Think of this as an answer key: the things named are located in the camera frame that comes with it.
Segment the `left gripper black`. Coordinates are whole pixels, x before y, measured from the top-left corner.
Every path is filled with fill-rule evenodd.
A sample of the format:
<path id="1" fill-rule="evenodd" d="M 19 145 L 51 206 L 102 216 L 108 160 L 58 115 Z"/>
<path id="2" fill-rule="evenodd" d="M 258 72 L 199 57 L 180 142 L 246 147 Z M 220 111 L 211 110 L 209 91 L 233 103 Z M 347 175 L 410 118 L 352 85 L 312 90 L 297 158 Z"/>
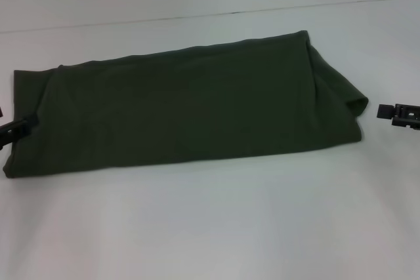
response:
<path id="1" fill-rule="evenodd" d="M 37 126 L 37 114 L 27 115 L 21 120 L 13 121 L 1 126 L 0 148 L 19 140 L 23 136 L 29 136 L 32 129 Z"/>

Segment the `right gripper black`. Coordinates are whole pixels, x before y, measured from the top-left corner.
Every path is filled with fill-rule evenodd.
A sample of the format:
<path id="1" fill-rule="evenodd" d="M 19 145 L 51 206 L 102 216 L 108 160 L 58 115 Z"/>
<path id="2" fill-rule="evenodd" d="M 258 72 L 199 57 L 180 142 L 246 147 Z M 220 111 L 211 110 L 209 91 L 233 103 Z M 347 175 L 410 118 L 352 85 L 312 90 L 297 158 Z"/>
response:
<path id="1" fill-rule="evenodd" d="M 391 124 L 397 127 L 420 129 L 420 107 L 406 104 L 379 104 L 377 118 L 391 119 Z"/>

